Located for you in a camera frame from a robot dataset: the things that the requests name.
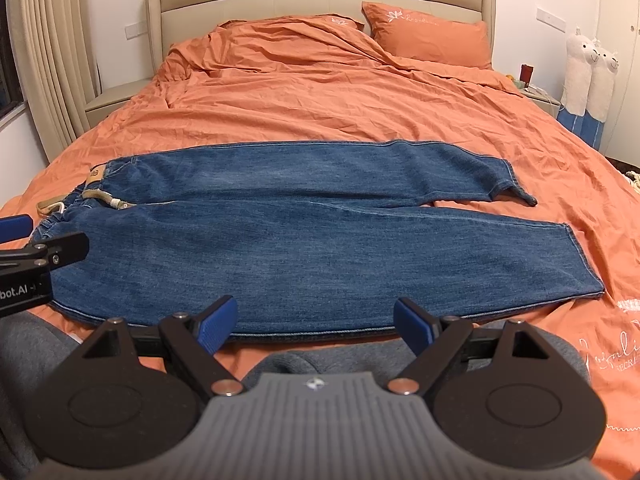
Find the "blue gripper pad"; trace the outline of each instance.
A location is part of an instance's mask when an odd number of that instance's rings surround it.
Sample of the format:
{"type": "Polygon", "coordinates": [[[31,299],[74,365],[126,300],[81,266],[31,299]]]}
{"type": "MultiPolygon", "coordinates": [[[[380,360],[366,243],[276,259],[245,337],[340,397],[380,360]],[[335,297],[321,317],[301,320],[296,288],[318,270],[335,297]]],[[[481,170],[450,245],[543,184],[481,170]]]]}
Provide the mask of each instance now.
{"type": "Polygon", "coordinates": [[[0,244],[26,238],[33,231],[33,220],[29,215],[0,218],[0,244]]]}
{"type": "Polygon", "coordinates": [[[407,298],[394,305],[394,326],[415,355],[420,355],[440,335],[436,317],[422,311],[407,298]]]}
{"type": "Polygon", "coordinates": [[[229,337],[238,321],[238,304],[231,296],[213,313],[200,322],[195,335],[198,343],[210,354],[215,354],[229,337]]]}

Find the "blue fabric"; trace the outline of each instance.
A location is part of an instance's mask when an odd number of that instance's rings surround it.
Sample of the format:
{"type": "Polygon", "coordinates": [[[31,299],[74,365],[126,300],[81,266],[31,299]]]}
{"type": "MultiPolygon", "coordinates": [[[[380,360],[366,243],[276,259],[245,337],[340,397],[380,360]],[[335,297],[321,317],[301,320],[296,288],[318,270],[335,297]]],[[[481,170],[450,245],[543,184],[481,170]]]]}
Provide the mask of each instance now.
{"type": "Polygon", "coordinates": [[[88,235],[87,259],[52,274],[53,306],[94,324],[231,294],[238,336],[353,335],[391,329],[399,296],[481,319],[604,290],[565,224],[418,207],[498,189],[535,202],[506,161],[441,142],[191,148],[117,159],[89,187],[138,205],[79,186],[34,238],[88,235]]]}
{"type": "Polygon", "coordinates": [[[560,107],[560,111],[558,112],[558,122],[571,133],[580,136],[583,120],[583,116],[570,114],[568,111],[566,111],[566,108],[560,107]]]}
{"type": "Polygon", "coordinates": [[[582,121],[582,129],[580,130],[580,138],[596,150],[600,149],[600,141],[602,140],[602,131],[604,123],[591,117],[587,111],[582,121]]]}

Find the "metal screw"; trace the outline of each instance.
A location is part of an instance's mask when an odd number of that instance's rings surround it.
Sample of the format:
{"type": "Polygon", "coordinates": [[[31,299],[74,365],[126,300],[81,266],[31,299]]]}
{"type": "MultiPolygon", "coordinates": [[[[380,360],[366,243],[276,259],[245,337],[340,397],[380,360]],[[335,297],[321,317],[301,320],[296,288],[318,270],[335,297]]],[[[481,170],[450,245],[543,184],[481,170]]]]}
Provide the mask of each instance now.
{"type": "Polygon", "coordinates": [[[398,377],[396,379],[391,379],[386,384],[386,387],[390,392],[398,395],[411,395],[420,389],[420,384],[418,384],[413,379],[398,377]]]}
{"type": "Polygon", "coordinates": [[[223,397],[233,397],[242,393],[242,384],[234,379],[221,379],[211,385],[211,391],[223,397]]]}

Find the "orange bedsheet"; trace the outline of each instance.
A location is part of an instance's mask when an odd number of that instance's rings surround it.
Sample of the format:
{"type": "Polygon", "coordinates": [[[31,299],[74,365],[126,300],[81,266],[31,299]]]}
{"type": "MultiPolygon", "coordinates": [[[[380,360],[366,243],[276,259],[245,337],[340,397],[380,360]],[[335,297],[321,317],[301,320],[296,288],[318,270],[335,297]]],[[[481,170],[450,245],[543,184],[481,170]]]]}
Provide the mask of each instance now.
{"type": "MultiPolygon", "coordinates": [[[[539,200],[535,208],[509,199],[437,206],[571,224],[607,293],[528,317],[581,350],[608,414],[594,462],[629,478],[640,469],[640,197],[496,72],[393,57],[327,16],[228,23],[174,46],[139,95],[65,150],[0,216],[36,219],[36,202],[71,191],[92,166],[118,156],[225,142],[398,138],[506,158],[539,200]]],[[[87,334],[48,307],[35,311],[87,334]]],[[[218,358],[241,377],[283,348],[291,347],[235,345],[218,358]]]]}

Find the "light switch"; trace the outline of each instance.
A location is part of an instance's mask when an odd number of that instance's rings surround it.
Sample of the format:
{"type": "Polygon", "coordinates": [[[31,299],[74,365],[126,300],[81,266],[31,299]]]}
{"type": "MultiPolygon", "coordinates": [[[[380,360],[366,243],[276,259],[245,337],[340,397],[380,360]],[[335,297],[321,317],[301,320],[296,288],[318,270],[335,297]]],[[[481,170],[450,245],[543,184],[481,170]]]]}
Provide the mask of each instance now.
{"type": "Polygon", "coordinates": [[[538,8],[536,19],[539,22],[546,23],[547,25],[556,28],[557,30],[561,30],[562,32],[566,31],[566,22],[561,18],[554,16],[550,12],[546,12],[546,10],[538,8]]]}
{"type": "Polygon", "coordinates": [[[146,32],[146,22],[137,22],[133,25],[127,25],[124,28],[124,34],[128,40],[142,36],[143,34],[146,34],[146,32]]]}

